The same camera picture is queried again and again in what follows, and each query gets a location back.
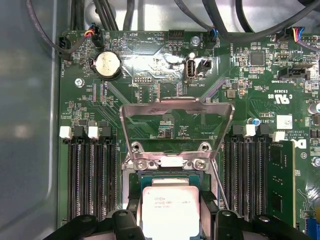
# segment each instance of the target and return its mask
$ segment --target black connector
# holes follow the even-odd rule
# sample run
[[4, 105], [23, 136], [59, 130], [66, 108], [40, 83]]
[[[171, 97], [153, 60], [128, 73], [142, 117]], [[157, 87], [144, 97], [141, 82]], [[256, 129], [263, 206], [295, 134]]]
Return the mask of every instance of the black connector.
[[197, 72], [205, 74], [211, 68], [212, 68], [212, 61], [209, 59], [202, 59], [198, 65]]
[[217, 36], [215, 36], [214, 31], [208, 31], [206, 38], [206, 48], [213, 49], [217, 44]]
[[310, 64], [298, 64], [293, 67], [283, 68], [277, 72], [277, 77], [281, 79], [291, 79], [291, 78], [302, 78], [306, 81], [310, 80], [310, 71], [308, 68], [311, 68]]
[[184, 41], [185, 31], [184, 30], [169, 30], [168, 41]]
[[[58, 39], [59, 47], [62, 49], [70, 49], [71, 48], [71, 41], [66, 36], [60, 36]], [[59, 52], [59, 57], [65, 61], [72, 61], [71, 53], [62, 53]]]
[[101, 30], [95, 23], [92, 23], [92, 27], [90, 28], [94, 31], [94, 35], [92, 35], [92, 42], [97, 49], [102, 49], [105, 47], [103, 42], [103, 37], [101, 34]]
[[285, 42], [290, 39], [294, 39], [294, 32], [292, 30], [292, 27], [285, 28], [275, 35], [276, 42]]

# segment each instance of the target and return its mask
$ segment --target capacitor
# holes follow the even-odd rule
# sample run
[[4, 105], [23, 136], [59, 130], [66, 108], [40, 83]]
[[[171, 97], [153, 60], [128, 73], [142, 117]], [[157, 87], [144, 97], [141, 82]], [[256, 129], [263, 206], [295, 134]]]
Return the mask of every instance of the capacitor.
[[258, 119], [258, 118], [249, 118], [248, 121], [247, 121], [248, 124], [253, 124], [255, 125], [256, 127], [259, 127], [260, 124], [261, 124], [261, 120]]
[[310, 114], [320, 114], [320, 103], [312, 103], [308, 107]]

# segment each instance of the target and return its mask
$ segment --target usb port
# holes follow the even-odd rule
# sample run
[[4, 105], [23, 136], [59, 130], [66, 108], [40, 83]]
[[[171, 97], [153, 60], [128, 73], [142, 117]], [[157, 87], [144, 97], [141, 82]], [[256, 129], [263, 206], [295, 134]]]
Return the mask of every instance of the usb port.
[[196, 76], [196, 62], [194, 60], [186, 61], [186, 76], [188, 78], [194, 78]]

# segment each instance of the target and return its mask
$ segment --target cable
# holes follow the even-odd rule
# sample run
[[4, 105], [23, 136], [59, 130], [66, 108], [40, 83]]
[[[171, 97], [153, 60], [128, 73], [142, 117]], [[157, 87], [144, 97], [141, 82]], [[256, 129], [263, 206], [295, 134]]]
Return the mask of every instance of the cable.
[[187, 15], [189, 18], [191, 18], [194, 22], [196, 22], [199, 26], [203, 27], [204, 29], [211, 31], [212, 26], [209, 26], [205, 24], [202, 20], [197, 18], [190, 10], [189, 8], [185, 5], [183, 0], [174, 0], [175, 4], [180, 8], [180, 10]]
[[110, 7], [108, 0], [101, 0], [101, 2], [102, 2], [102, 6], [105, 10], [106, 17], [108, 18], [108, 20], [110, 22], [111, 30], [112, 31], [119, 31], [115, 16], [111, 10], [111, 7]]
[[77, 30], [84, 29], [84, 0], [73, 0], [76, 1], [76, 28]]
[[217, 30], [213, 27], [212, 31], [213, 31], [213, 37], [216, 38], [217, 37]]
[[76, 30], [76, 0], [71, 0], [71, 9], [70, 9], [70, 29]]
[[93, 0], [93, 2], [94, 2], [96, 12], [99, 15], [99, 18], [101, 20], [101, 23], [102, 23], [104, 30], [110, 31], [111, 30], [110, 22], [108, 21], [107, 15], [106, 15], [105, 10], [101, 4], [101, 1], [100, 0]]
[[320, 53], [320, 48], [317, 48], [315, 46], [311, 46], [311, 45], [309, 45], [309, 44], [307, 44], [307, 43], [305, 43], [305, 42], [303, 42], [301, 40], [297, 41], [296, 43], [299, 44], [302, 47], [305, 47], [305, 48], [307, 48], [307, 49], [309, 49], [311, 51], [316, 52], [317, 54]]
[[238, 20], [240, 22], [241, 27], [246, 33], [254, 33], [252, 28], [250, 27], [245, 13], [244, 13], [244, 7], [243, 7], [243, 0], [235, 0], [235, 12], [236, 16], [238, 17]]
[[40, 22], [36, 16], [34, 7], [32, 5], [31, 0], [25, 0], [25, 5], [27, 8], [27, 12], [28, 15], [30, 17], [30, 19], [32, 20], [35, 29], [37, 30], [37, 32], [40, 34], [40, 36], [42, 37], [42, 39], [48, 44], [50, 45], [52, 48], [54, 48], [55, 50], [57, 50], [58, 52], [62, 53], [62, 54], [71, 54], [73, 52], [75, 52], [76, 50], [78, 50], [80, 48], [80, 46], [85, 42], [86, 37], [82, 36], [75, 44], [72, 48], [70, 49], [64, 49], [59, 47], [58, 45], [54, 44], [50, 38], [47, 36], [47, 34], [45, 33], [45, 31], [43, 30], [43, 28], [40, 25]]
[[290, 27], [291, 25], [295, 24], [302, 18], [304, 18], [306, 15], [308, 15], [313, 9], [315, 9], [317, 6], [320, 5], [320, 0], [315, 0], [313, 3], [311, 3], [309, 6], [305, 7], [292, 17], [288, 18], [287, 20], [270, 27], [266, 30], [252, 33], [252, 34], [242, 34], [242, 35], [233, 35], [230, 34], [226, 26], [224, 25], [224, 22], [221, 18], [221, 15], [219, 13], [218, 6], [216, 4], [215, 0], [202, 0], [202, 3], [205, 7], [206, 12], [208, 13], [212, 23], [214, 24], [214, 27], [218, 30], [219, 34], [223, 39], [225, 39], [228, 42], [237, 42], [237, 43], [245, 43], [245, 42], [254, 42], [260, 38], [263, 38], [268, 35], [275, 34], [285, 28]]
[[300, 29], [299, 34], [298, 34], [298, 40], [301, 39], [301, 34], [302, 34], [302, 32], [303, 32], [304, 30], [305, 30], [304, 27], [302, 27], [302, 28]]
[[298, 42], [297, 32], [296, 32], [296, 30], [295, 30], [294, 27], [292, 28], [292, 31], [293, 31], [293, 40], [294, 40], [295, 42]]
[[123, 31], [130, 31], [132, 19], [134, 18], [135, 0], [126, 1], [126, 14], [123, 22]]

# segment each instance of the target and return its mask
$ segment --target screw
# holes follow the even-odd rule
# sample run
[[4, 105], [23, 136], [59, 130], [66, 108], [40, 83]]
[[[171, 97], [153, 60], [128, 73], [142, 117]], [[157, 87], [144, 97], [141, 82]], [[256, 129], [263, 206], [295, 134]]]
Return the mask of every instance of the screw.
[[265, 222], [265, 223], [270, 222], [270, 219], [267, 218], [266, 216], [260, 216], [259, 219], [260, 219], [260, 221]]
[[82, 88], [85, 85], [85, 80], [83, 80], [82, 78], [77, 78], [74, 81], [74, 84], [77, 88]]
[[231, 216], [231, 213], [228, 212], [228, 211], [223, 211], [222, 214], [225, 215], [225, 216], [227, 216], [227, 217], [230, 217], [230, 216]]
[[136, 165], [136, 168], [139, 170], [145, 170], [148, 168], [148, 164], [146, 160], [138, 160], [135, 165]]
[[202, 159], [196, 160], [195, 164], [194, 164], [195, 168], [199, 169], [199, 170], [205, 169], [206, 165], [207, 164], [206, 164], [205, 160], [202, 160]]
[[320, 167], [320, 157], [315, 156], [314, 158], [312, 158], [312, 165], [315, 167]]
[[199, 44], [200, 44], [200, 37], [198, 37], [198, 36], [193, 36], [193, 37], [191, 38], [191, 44], [192, 44], [193, 46], [195, 46], [195, 47], [199, 46]]

